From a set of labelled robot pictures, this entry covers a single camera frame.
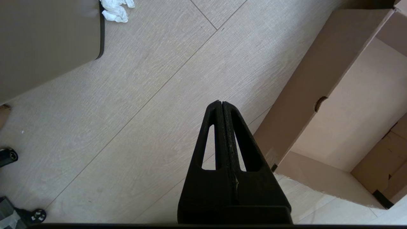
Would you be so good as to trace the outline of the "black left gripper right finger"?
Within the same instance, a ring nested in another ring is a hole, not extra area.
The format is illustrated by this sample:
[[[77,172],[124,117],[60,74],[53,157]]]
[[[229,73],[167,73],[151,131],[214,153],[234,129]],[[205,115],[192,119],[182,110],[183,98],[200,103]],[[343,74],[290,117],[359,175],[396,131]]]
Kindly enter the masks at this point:
[[[239,205],[289,208],[290,204],[238,108],[222,103],[233,200]]]

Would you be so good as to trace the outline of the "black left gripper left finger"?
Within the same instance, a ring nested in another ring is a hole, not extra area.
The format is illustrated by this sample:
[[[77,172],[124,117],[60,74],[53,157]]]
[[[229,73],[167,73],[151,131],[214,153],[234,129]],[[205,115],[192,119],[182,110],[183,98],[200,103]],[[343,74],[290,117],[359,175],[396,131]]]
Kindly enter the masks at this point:
[[[238,222],[237,146],[227,102],[210,103],[192,154],[178,203],[180,224],[236,224]],[[215,133],[215,169],[202,168],[209,129]]]

